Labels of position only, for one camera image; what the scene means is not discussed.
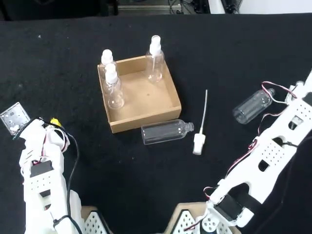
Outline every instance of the black tablecloth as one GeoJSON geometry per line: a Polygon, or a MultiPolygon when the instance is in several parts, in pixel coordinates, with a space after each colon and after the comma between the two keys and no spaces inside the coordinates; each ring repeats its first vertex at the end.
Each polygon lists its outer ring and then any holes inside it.
{"type": "MultiPolygon", "coordinates": [[[[260,117],[243,126],[232,109],[263,80],[289,86],[306,79],[312,67],[311,25],[311,14],[0,22],[0,110],[20,101],[30,117],[59,118],[81,149],[72,188],[82,204],[97,206],[117,234],[161,232],[178,203],[205,200],[203,187],[214,186],[256,135],[260,117]],[[110,131],[96,69],[101,52],[110,48],[116,60],[144,55],[154,34],[162,38],[181,119],[193,122],[196,131],[209,89],[202,156],[192,154],[193,133],[144,146],[140,129],[110,131]]],[[[276,98],[284,97],[285,91],[277,89],[276,98]]],[[[280,108],[273,104],[269,111],[280,108]]],[[[12,141],[2,124],[0,133],[0,230],[23,233],[23,140],[12,141]]],[[[309,145],[298,149],[284,205],[262,233],[302,233],[309,224],[309,145]]],[[[65,153],[66,178],[74,161],[71,149],[65,153]]],[[[254,233],[277,208],[285,176],[244,233],[254,233]]]]}

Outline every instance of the red wire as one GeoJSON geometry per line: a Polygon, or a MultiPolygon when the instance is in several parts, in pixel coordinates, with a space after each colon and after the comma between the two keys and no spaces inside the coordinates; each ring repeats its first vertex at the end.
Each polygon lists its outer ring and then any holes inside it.
{"type": "Polygon", "coordinates": [[[196,225],[198,225],[207,215],[205,215],[203,218],[201,218],[199,221],[197,221],[196,223],[192,224],[191,226],[183,229],[184,231],[187,231],[189,229],[193,229],[193,227],[195,227],[196,225]]]}

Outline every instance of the plastic bottle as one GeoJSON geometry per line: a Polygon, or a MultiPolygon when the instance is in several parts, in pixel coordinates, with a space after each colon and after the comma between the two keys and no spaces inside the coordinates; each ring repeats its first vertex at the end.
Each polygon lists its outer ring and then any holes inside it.
{"type": "Polygon", "coordinates": [[[143,143],[145,145],[181,139],[184,138],[188,132],[192,132],[193,130],[193,123],[185,123],[180,119],[141,127],[143,143]]]}
{"type": "Polygon", "coordinates": [[[124,105],[123,93],[121,90],[121,81],[118,77],[116,66],[112,63],[105,68],[105,85],[107,92],[108,106],[112,109],[119,109],[124,105]]]}
{"type": "Polygon", "coordinates": [[[101,66],[101,68],[102,68],[101,78],[102,78],[103,80],[105,80],[105,72],[106,72],[105,67],[106,67],[108,64],[110,64],[110,63],[112,63],[112,64],[115,65],[116,71],[117,71],[117,64],[116,64],[116,62],[115,62],[114,59],[113,59],[113,53],[112,53],[112,51],[111,51],[111,50],[108,50],[108,49],[103,50],[102,57],[101,57],[101,64],[102,64],[102,66],[101,66]]]}
{"type": "MultiPolygon", "coordinates": [[[[275,90],[268,89],[274,96],[275,90]]],[[[258,90],[240,105],[233,109],[234,118],[241,124],[247,124],[272,103],[270,96],[263,90],[258,90]]]]}
{"type": "Polygon", "coordinates": [[[117,74],[116,66],[113,63],[108,64],[105,67],[105,76],[106,76],[107,71],[108,71],[109,77],[106,77],[105,82],[103,84],[103,90],[106,96],[110,95],[113,89],[121,90],[121,81],[117,74]]]}
{"type": "Polygon", "coordinates": [[[164,66],[164,53],[161,50],[160,36],[152,36],[150,49],[146,53],[146,76],[151,82],[159,82],[162,79],[164,66]]]}

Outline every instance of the metal plate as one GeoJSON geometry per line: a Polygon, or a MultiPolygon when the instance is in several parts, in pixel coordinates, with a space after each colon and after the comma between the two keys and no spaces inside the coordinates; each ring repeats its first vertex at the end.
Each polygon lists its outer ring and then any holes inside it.
{"type": "Polygon", "coordinates": [[[0,114],[0,118],[11,135],[15,135],[30,118],[19,102],[0,114]]]}

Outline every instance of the black cable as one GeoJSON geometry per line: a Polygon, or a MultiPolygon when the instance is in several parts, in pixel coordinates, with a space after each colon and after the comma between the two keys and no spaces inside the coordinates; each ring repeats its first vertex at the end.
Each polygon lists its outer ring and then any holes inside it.
{"type": "Polygon", "coordinates": [[[55,228],[62,220],[64,220],[65,218],[69,218],[69,220],[72,222],[72,224],[75,226],[75,228],[77,229],[79,234],[82,234],[82,231],[79,227],[79,225],[77,224],[77,222],[70,216],[70,215],[64,215],[63,217],[61,217],[60,219],[54,219],[53,220],[53,227],[55,228]]]}
{"type": "Polygon", "coordinates": [[[190,15],[192,14],[191,13],[191,11],[187,8],[187,6],[185,5],[185,4],[187,4],[187,5],[191,5],[190,3],[188,3],[188,2],[186,2],[186,1],[184,1],[184,0],[180,0],[180,2],[181,2],[181,6],[183,5],[184,6],[184,8],[190,13],[190,15]]]}
{"type": "Polygon", "coordinates": [[[71,185],[72,185],[72,180],[73,180],[73,175],[74,175],[74,172],[75,172],[75,169],[78,165],[78,161],[80,159],[80,151],[79,151],[79,147],[78,147],[78,143],[76,141],[76,139],[74,138],[73,135],[69,134],[63,127],[60,127],[56,124],[53,124],[53,123],[50,123],[50,122],[47,122],[47,121],[44,121],[45,124],[47,125],[51,125],[51,126],[54,126],[56,128],[59,128],[61,129],[62,131],[64,131],[75,143],[75,146],[76,146],[76,151],[77,151],[77,158],[76,158],[76,161],[75,161],[75,164],[73,166],[73,169],[72,169],[72,172],[69,176],[69,179],[68,179],[68,184],[67,184],[67,200],[66,200],[66,203],[67,203],[67,213],[68,215],[71,215],[71,210],[70,210],[70,188],[71,188],[71,185]]]}
{"type": "Polygon", "coordinates": [[[170,1],[171,1],[171,0],[168,0],[169,12],[170,12],[170,14],[174,14],[174,11],[173,11],[173,9],[172,9],[172,6],[175,4],[175,2],[176,2],[177,0],[174,0],[174,2],[173,2],[172,4],[170,4],[170,1]]]}

